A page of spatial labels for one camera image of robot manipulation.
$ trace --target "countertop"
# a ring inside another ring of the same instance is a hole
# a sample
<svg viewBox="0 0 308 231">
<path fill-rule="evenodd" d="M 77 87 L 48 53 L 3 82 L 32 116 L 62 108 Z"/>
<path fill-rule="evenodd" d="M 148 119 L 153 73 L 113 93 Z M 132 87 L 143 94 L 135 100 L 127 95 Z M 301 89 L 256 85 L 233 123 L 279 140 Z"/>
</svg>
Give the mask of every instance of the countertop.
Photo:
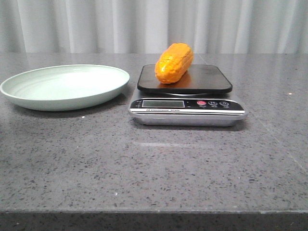
<svg viewBox="0 0 308 231">
<path fill-rule="evenodd" d="M 116 98 L 40 112 L 0 95 L 0 230 L 308 230 L 308 55 L 195 54 L 249 115 L 233 127 L 145 126 L 128 113 L 159 54 L 0 53 L 0 82 L 101 64 Z"/>
</svg>

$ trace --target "digital scale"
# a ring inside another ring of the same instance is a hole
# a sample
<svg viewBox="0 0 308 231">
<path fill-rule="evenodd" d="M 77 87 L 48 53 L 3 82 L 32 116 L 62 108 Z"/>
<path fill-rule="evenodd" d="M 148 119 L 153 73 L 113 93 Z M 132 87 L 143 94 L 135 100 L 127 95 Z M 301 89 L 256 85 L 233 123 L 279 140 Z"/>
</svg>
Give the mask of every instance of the digital scale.
<svg viewBox="0 0 308 231">
<path fill-rule="evenodd" d="M 155 65 L 142 68 L 129 112 L 144 125 L 229 127 L 247 117 L 232 84 L 212 65 L 193 64 L 182 78 L 162 84 Z"/>
</svg>

